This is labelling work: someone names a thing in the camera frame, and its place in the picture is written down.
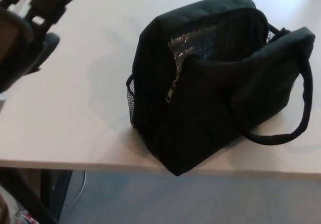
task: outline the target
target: black object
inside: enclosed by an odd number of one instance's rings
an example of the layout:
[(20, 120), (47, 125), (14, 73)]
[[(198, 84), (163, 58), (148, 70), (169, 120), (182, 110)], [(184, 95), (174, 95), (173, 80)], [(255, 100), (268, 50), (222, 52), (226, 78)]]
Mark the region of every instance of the black object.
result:
[[(140, 36), (126, 83), (131, 123), (175, 175), (241, 135), (263, 145), (289, 142), (309, 121), (314, 38), (307, 28), (278, 31), (251, 0), (205, 0), (158, 16)], [(251, 133), (287, 105), (299, 74), (299, 127)]]
[[(72, 0), (32, 0), (24, 18), (8, 11), (8, 7), (18, 1), (0, 1), (0, 92), (9, 89), (22, 76), (39, 71), (60, 40), (47, 32)], [(42, 18), (43, 22), (34, 22), (35, 17)]]
[(71, 174), (71, 170), (42, 170), (41, 199), (15, 168), (0, 167), (0, 184), (40, 224), (58, 224)]

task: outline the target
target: black lunch bag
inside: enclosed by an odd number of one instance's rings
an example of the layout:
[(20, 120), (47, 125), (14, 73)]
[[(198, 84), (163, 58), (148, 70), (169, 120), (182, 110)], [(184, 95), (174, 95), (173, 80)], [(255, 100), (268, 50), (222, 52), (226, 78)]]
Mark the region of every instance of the black lunch bag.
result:
[[(315, 35), (269, 25), (252, 0), (205, 0), (156, 17), (142, 32), (127, 85), (131, 124), (181, 175), (241, 135), (279, 145), (308, 125)], [(302, 121), (291, 134), (250, 130), (288, 103), (304, 79)]]

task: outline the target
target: white table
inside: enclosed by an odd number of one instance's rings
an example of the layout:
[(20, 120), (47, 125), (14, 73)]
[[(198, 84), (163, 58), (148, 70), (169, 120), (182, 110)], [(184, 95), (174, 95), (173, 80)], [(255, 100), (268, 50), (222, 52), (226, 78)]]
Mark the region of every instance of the white table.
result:
[[(0, 115), (0, 166), (145, 170), (165, 168), (129, 122), (125, 81), (144, 27), (157, 15), (200, 0), (76, 0), (52, 31), (58, 49), (42, 71), (21, 79)], [(317, 38), (310, 59), (314, 102), (308, 130), (295, 141), (265, 147), (244, 140), (191, 173), (321, 178), (321, 0), (254, 0), (270, 23), (307, 26)], [(290, 132), (301, 119), (302, 80), (286, 109), (258, 128)]]

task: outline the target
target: black mesh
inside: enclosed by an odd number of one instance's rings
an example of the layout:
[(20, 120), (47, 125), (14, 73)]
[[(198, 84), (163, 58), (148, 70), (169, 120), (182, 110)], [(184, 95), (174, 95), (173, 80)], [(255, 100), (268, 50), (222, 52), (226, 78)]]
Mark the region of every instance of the black mesh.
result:
[(134, 123), (132, 121), (132, 116), (134, 113), (134, 106), (135, 106), (134, 94), (135, 94), (134, 80), (132, 80), (130, 82), (129, 89), (127, 89), (127, 100), (128, 100), (128, 106), (129, 106), (130, 123), (133, 127), (134, 127)]

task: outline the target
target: gray carpet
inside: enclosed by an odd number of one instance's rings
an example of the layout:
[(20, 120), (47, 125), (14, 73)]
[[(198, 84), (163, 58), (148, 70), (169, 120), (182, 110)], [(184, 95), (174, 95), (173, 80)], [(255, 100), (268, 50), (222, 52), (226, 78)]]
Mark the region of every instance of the gray carpet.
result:
[(320, 224), (321, 181), (74, 172), (64, 224)]

